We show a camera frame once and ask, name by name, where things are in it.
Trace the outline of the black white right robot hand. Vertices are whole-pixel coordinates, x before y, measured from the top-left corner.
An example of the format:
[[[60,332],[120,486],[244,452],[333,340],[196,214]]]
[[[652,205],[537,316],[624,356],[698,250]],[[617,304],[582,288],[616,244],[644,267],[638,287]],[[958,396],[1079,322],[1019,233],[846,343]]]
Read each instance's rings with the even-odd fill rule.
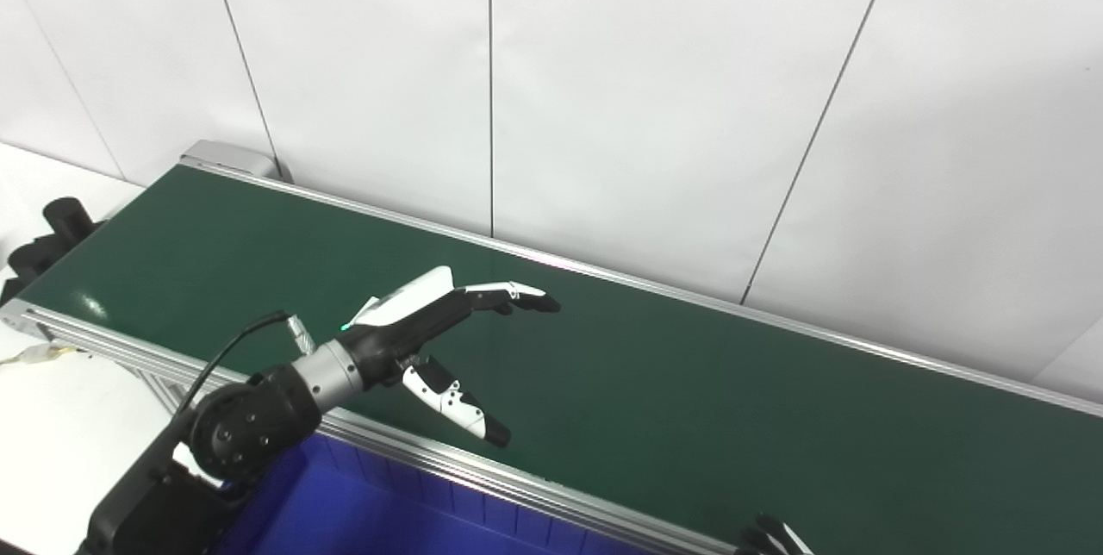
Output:
[[[814,554],[805,540],[783,520],[760,513],[754,524],[741,532],[741,543],[733,554]]]

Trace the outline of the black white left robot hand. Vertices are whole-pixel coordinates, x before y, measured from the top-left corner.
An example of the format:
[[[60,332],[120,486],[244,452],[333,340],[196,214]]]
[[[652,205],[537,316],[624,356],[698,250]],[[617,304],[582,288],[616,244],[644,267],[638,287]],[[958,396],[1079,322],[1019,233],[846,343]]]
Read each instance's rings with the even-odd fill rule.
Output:
[[[561,308],[555,297],[532,285],[456,285],[452,268],[436,267],[388,296],[373,297],[335,339],[352,359],[361,389],[401,384],[465,433],[504,448],[511,440],[508,427],[462,389],[457,376],[437,359],[421,361],[419,352],[479,311],[557,313]]]

